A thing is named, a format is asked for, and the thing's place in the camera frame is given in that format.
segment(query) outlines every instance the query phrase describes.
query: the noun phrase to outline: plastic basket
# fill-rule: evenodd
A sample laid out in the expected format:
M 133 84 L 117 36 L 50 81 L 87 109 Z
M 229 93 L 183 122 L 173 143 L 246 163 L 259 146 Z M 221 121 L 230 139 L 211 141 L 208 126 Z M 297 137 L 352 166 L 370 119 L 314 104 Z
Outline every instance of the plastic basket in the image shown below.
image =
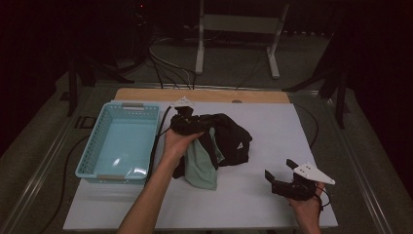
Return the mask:
M 89 182 L 143 184 L 159 113 L 157 104 L 104 104 L 76 176 Z

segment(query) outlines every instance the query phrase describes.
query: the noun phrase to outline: gray floor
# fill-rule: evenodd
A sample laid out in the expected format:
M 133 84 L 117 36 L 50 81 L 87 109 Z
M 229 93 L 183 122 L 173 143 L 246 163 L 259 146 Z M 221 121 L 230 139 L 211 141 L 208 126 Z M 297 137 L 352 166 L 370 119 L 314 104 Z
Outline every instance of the gray floor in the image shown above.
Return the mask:
M 327 43 L 328 40 L 321 37 L 283 36 L 276 52 L 280 80 L 270 77 L 265 44 L 261 41 L 242 46 L 232 45 L 230 48 L 219 43 L 207 43 L 204 74 L 197 76 L 195 88 L 236 89 L 240 84 L 240 88 L 250 89 L 287 88 L 312 75 Z M 196 46 L 194 40 L 164 40 L 153 46 L 153 53 L 169 62 L 194 69 Z M 128 87 L 159 87 L 152 66 L 147 61 L 139 69 L 127 74 L 127 78 L 135 81 Z M 186 80 L 186 73 L 179 69 L 176 72 L 181 72 L 179 74 Z M 174 78 L 181 89 L 186 87 L 180 79 Z M 318 167 L 337 181 L 328 190 L 332 195 L 332 208 L 339 226 L 325 229 L 323 233 L 412 233 L 412 200 L 363 116 L 354 94 L 351 90 L 347 92 L 346 129 L 340 130 L 332 118 L 330 101 L 315 95 L 319 85 L 314 84 L 307 87 L 306 91 L 289 96 L 291 102 L 297 104 L 297 113 L 309 142 L 316 136 L 317 126 L 307 111 L 316 117 L 319 133 L 312 151 Z M 39 110 L 0 159 L 0 222 L 3 228 L 7 227 L 5 233 L 39 233 L 46 225 L 58 206 L 65 160 L 69 156 L 63 203 L 56 218 L 44 232 L 68 233 L 62 231 L 61 227 L 79 183 L 74 170 L 86 142 L 81 141 L 74 146 L 91 132 L 75 128 L 77 117 L 97 116 L 101 106 L 113 98 L 120 87 L 126 87 L 99 75 L 94 88 L 81 89 L 77 112 L 73 118 L 67 118 L 68 104 L 59 101 L 62 92 L 67 91 L 67 77 L 63 76 L 57 86 L 56 94 Z M 38 168 L 47 168 L 44 176 L 36 171 Z M 26 186 L 34 192 L 25 192 Z M 292 230 L 277 232 L 292 233 Z M 227 230 L 224 233 L 265 232 Z

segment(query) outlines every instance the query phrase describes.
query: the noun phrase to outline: black cable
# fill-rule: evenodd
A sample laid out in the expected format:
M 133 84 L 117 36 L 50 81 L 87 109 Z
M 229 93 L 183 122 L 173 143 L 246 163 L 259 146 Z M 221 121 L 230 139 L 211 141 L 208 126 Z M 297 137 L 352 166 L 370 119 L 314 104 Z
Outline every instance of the black cable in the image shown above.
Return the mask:
M 168 112 L 170 111 L 170 109 L 171 109 L 171 107 L 168 106 L 167 110 L 165 111 L 164 117 L 162 118 L 161 125 L 159 126 L 158 133 L 155 135 L 155 140 L 154 140 L 154 144 L 152 145 L 151 156 L 150 156 L 150 161 L 149 161 L 149 168 L 148 168 L 148 175 L 146 176 L 145 185 L 149 181 L 149 178 L 152 175 L 154 161 L 155 161 L 156 148 L 158 147 L 159 138 L 163 134 L 163 133 L 161 133 L 161 131 L 162 131 L 162 128 L 163 128 L 164 123 L 165 123 L 165 119 L 167 118 L 167 115 L 168 115 Z
M 293 103 L 293 104 L 300 107 L 300 108 L 302 108 L 304 111 L 306 111 L 313 118 L 314 122 L 316 123 L 316 134 L 314 135 L 314 138 L 310 143 L 310 148 L 313 148 L 313 145 L 316 142 L 317 137 L 319 136 L 319 122 L 317 121 L 316 116 L 313 113 L 311 113 L 308 109 L 306 109 L 304 106 L 299 105 L 297 103 Z
M 58 200 L 58 205 L 57 208 L 54 212 L 54 214 L 52 215 L 52 217 L 49 219 L 48 223 L 43 227 L 43 229 L 39 232 L 39 234 L 42 234 L 46 231 L 46 229 L 48 229 L 48 227 L 50 226 L 50 224 L 53 222 L 53 220 L 56 218 L 58 212 L 60 211 L 61 205 L 63 203 L 63 197 L 64 197 L 64 193 L 65 193 L 65 186 L 66 186 L 66 174 L 67 174 L 67 165 L 70 159 L 70 155 L 73 153 L 73 151 L 76 149 L 76 147 L 85 139 L 87 139 L 90 136 L 85 136 L 81 139 L 79 139 L 75 145 L 70 149 L 69 153 L 66 155 L 66 161 L 64 162 L 64 170 L 63 170 L 63 177 L 61 179 L 61 190 L 60 190 L 60 198 Z
M 186 87 L 188 87 L 188 89 L 191 90 L 191 87 L 189 86 L 189 83 L 186 82 L 186 81 L 182 78 L 182 76 L 180 76 L 178 73 L 174 72 L 172 69 L 165 67 L 164 65 L 161 65 L 161 64 L 159 64 L 159 63 L 157 63 L 157 64 L 158 64 L 159 66 L 161 66 L 163 69 L 166 69 L 166 70 L 168 70 L 169 72 L 173 73 L 175 76 L 177 76 L 177 77 L 186 85 Z
M 153 68 L 155 68 L 156 70 L 157 70 L 157 72 L 159 72 L 158 73 L 158 78 L 160 79 L 160 74 L 164 77 L 164 78 L 166 78 L 167 80 L 169 80 L 172 84 L 173 84 L 173 87 L 175 88 L 175 87 L 177 87 L 178 89 L 179 89 L 179 86 L 176 84 L 176 82 L 172 79 L 172 78 L 170 78 L 170 77 L 168 77 L 167 76 L 167 74 L 165 73 L 165 71 L 161 68 L 161 67 L 158 67 L 159 66 L 159 64 L 155 64 L 155 65 L 149 65 L 149 64 L 146 64 L 148 67 L 153 67 Z
M 152 59 L 152 57 L 149 57 L 149 58 L 151 59 L 152 63 L 154 64 L 156 73 L 157 73 L 157 75 L 158 75 L 159 83 L 161 84 L 161 89 L 163 89 L 163 88 L 164 88 L 164 83 L 162 82 L 161 76 L 159 75 L 158 67 L 156 67 L 156 63 L 155 63 L 155 61 Z

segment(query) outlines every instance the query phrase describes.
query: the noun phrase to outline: tripod leg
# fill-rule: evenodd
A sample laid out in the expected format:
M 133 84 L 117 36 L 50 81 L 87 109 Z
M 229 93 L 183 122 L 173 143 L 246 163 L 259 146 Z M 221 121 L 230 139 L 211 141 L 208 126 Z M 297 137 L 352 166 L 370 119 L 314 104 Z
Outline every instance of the tripod leg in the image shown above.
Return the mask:
M 67 116 L 71 116 L 77 106 L 77 75 L 74 57 L 69 58 L 68 64 L 69 74 L 69 112 Z

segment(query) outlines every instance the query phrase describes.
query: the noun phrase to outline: metal stand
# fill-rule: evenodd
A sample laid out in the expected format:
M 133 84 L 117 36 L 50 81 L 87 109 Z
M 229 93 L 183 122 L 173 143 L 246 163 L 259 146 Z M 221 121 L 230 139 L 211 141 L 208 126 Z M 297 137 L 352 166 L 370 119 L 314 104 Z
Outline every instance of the metal stand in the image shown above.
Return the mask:
M 277 45 L 282 34 L 283 24 L 288 12 L 289 4 L 284 4 L 282 15 L 279 18 L 260 18 L 260 17 L 240 17 L 240 16 L 222 16 L 210 15 L 204 13 L 204 0 L 200 3 L 200 31 L 198 39 L 197 62 L 195 73 L 202 74 L 204 69 L 204 30 L 220 31 L 238 31 L 254 33 L 271 33 L 274 34 L 274 42 L 271 47 L 267 48 L 268 61 L 270 63 L 271 74 L 274 79 L 280 78 L 277 67 L 276 57 L 274 55 Z

